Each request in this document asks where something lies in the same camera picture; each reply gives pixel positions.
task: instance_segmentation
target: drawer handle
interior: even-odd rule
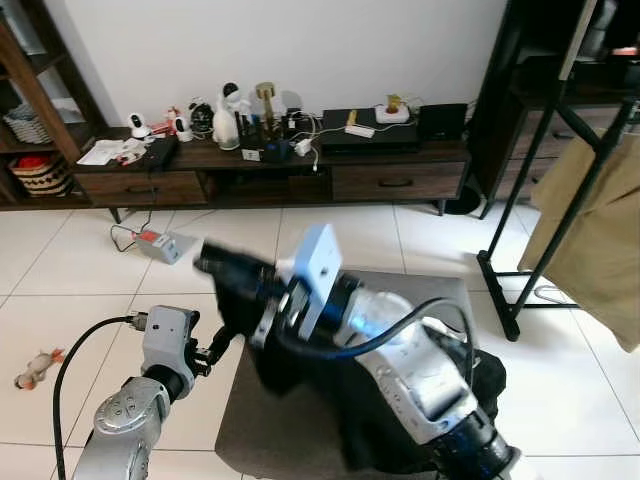
[[[398,180],[378,180],[379,187],[400,188],[410,187],[411,185],[413,185],[413,180],[411,180],[410,178]]]
[[[556,140],[573,140],[574,138],[576,138],[575,135],[572,135],[570,133],[553,132],[552,135]]]
[[[127,187],[124,189],[127,193],[133,193],[135,195],[151,195],[158,193],[160,190],[158,187]]]

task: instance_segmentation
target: black cable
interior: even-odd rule
[[[151,223],[151,215],[153,214],[153,207],[156,204],[156,188],[153,186],[153,183],[151,182],[151,172],[149,172],[147,174],[147,180],[149,181],[149,186],[151,187],[149,189],[149,191],[151,192],[151,207],[147,211],[147,221],[144,222],[142,224],[142,226],[138,230],[134,230],[133,228],[125,227],[124,225],[120,225],[118,223],[115,223],[115,224],[111,225],[111,229],[109,230],[109,236],[111,237],[111,241],[113,242],[113,244],[116,246],[116,249],[120,253],[124,253],[127,250],[129,250],[131,247],[133,247],[136,244],[136,242],[133,241],[133,242],[129,243],[127,246],[121,247],[118,244],[118,241],[116,240],[115,236],[113,235],[113,231],[116,228],[119,228],[120,230],[125,230],[127,232],[131,232],[134,235],[140,235],[142,232],[144,232],[144,229],[147,228],[149,226],[149,224]]]
[[[316,347],[313,345],[309,345],[306,342],[302,342],[300,340],[291,338],[287,332],[285,331],[285,319],[282,318],[278,321],[276,326],[276,338],[285,347],[287,350],[292,351],[295,354],[303,355],[307,357],[319,358],[323,360],[336,360],[339,358],[352,358],[357,357],[358,355],[363,355],[368,353],[376,348],[384,345],[393,337],[398,335],[402,330],[407,328],[412,323],[417,320],[421,320],[424,315],[433,310],[435,307],[448,305],[455,308],[461,315],[462,321],[464,323],[464,330],[467,335],[467,358],[466,358],[466,367],[465,367],[465,379],[469,386],[471,387],[473,384],[473,364],[475,362],[475,348],[474,348],[474,337],[471,329],[471,325],[469,324],[469,319],[465,314],[464,310],[453,300],[449,298],[432,298],[431,300],[427,300],[426,302],[421,303],[416,308],[414,308],[408,315],[403,317],[401,320],[392,325],[389,329],[382,332],[377,337],[372,338],[360,345],[356,345],[355,347],[347,347],[347,348],[327,348],[327,347]]]
[[[67,353],[64,362],[62,362],[62,366],[60,367],[60,371],[58,372],[58,377],[56,378],[55,386],[53,387],[53,438],[56,449],[56,465],[58,467],[59,480],[66,480],[67,478],[64,469],[64,445],[62,443],[62,427],[60,425],[60,390],[62,388],[62,380],[64,380],[64,374],[67,371],[67,368],[69,367],[69,363],[71,363],[71,359],[73,359],[73,356],[76,354],[84,341],[89,338],[93,332],[106,325],[111,325],[112,323],[131,323],[132,318],[133,317],[115,317],[96,323],[93,327],[82,334],[82,336],[76,341],[73,347],[71,347],[69,353]]]

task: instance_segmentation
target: bottle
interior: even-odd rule
[[[213,141],[221,150],[233,150],[240,146],[238,127],[231,112],[226,109],[222,94],[218,94],[216,114],[213,117]]]

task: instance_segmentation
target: white tile floor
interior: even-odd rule
[[[474,258],[488,246],[499,210],[484,221],[389,205],[156,212],[153,227],[200,241],[210,237],[272,260],[288,253],[308,225],[331,222],[347,266],[464,278],[480,343],[507,368],[498,416],[507,440],[547,480],[640,478],[640,352],[624,353],[581,311],[525,311],[520,341],[504,339]],[[144,215],[125,223],[139,226]],[[515,266],[536,219],[533,209],[518,207],[494,259],[497,269]],[[55,474],[50,399],[57,367],[34,391],[13,387],[40,349],[68,348],[90,324],[154,304],[200,310],[208,320],[196,331],[203,342],[220,324],[213,287],[191,266],[200,243],[169,267],[135,249],[117,253],[110,225],[106,210],[0,213],[0,478]],[[62,402],[69,472],[98,403],[137,373],[140,343],[132,330],[106,328],[69,369]],[[213,452],[241,348],[234,343],[213,374],[174,406],[150,478],[241,479]]]

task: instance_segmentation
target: clothing rack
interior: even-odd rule
[[[512,342],[518,340],[518,337],[520,336],[520,327],[518,326],[518,322],[516,319],[523,308],[580,308],[579,305],[576,305],[574,303],[539,304],[526,303],[526,301],[536,282],[542,276],[545,268],[551,261],[553,254],[562,242],[565,234],[571,227],[582,205],[588,198],[589,193],[591,192],[591,189],[596,182],[600,171],[602,170],[602,167],[607,162],[609,156],[618,145],[625,127],[632,123],[637,123],[637,121],[634,121],[633,119],[635,116],[636,104],[638,103],[639,98],[638,91],[636,91],[634,95],[630,95],[624,98],[620,111],[616,115],[616,118],[614,119],[609,129],[602,137],[599,137],[593,131],[593,129],[582,118],[580,118],[577,113],[575,113],[573,109],[562,103],[567,79],[569,78],[569,75],[573,69],[578,50],[580,48],[580,45],[582,44],[582,40],[586,33],[591,16],[593,15],[596,3],[597,0],[585,1],[585,5],[578,20],[576,30],[567,50],[567,54],[564,58],[562,68],[560,69],[560,73],[558,74],[557,82],[547,101],[544,113],[542,114],[542,118],[540,119],[538,128],[536,129],[527,155],[524,159],[520,172],[518,173],[515,184],[513,186],[513,190],[509,195],[509,199],[507,200],[504,212],[502,213],[502,217],[500,218],[500,222],[498,223],[496,233],[491,240],[489,249],[481,250],[476,256],[478,263],[480,264],[480,269],[482,270],[482,275],[484,276],[485,282],[489,289],[489,293],[491,294],[491,298],[493,299],[493,303],[496,307],[500,322],[502,323],[502,328],[504,330],[505,336]],[[553,116],[554,112],[558,112],[558,114],[562,117],[566,124],[589,146],[591,146],[591,148],[595,152],[595,158],[533,271],[496,272],[491,266],[491,257],[496,250],[496,246],[498,244],[498,241],[500,240],[500,236],[502,235],[511,211],[513,210],[513,207],[518,200],[518,196],[527,178],[527,173],[529,172],[531,163],[533,162],[536,152],[538,151],[538,147],[540,146],[540,143],[542,142],[543,137],[546,134],[547,129],[549,128],[549,123],[551,122],[551,117]],[[528,276],[529,279],[525,287],[522,289],[520,296],[518,297],[516,302],[508,303],[502,292],[502,287],[498,282],[498,278],[513,276]]]

